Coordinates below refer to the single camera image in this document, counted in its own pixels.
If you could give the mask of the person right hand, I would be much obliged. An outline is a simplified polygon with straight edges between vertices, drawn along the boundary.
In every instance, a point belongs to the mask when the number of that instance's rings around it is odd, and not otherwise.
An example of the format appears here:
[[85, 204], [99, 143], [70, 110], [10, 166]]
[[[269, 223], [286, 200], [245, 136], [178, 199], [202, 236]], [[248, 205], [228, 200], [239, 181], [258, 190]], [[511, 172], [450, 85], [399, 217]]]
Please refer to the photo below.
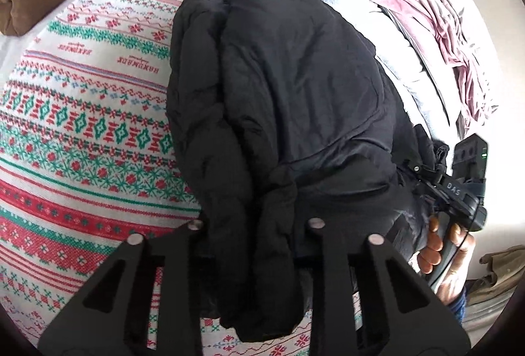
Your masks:
[[[446, 238], [440, 238], [438, 234], [440, 222], [433, 215], [429, 220], [426, 246], [417, 255], [417, 265], [424, 274], [432, 273], [437, 267], [449, 266], [440, 285], [436, 296], [446, 305], [450, 305], [458, 299], [464, 289], [469, 266], [476, 246], [474, 235], [462, 226], [453, 223]], [[443, 247], [445, 243], [453, 245], [450, 261], [443, 260]]]

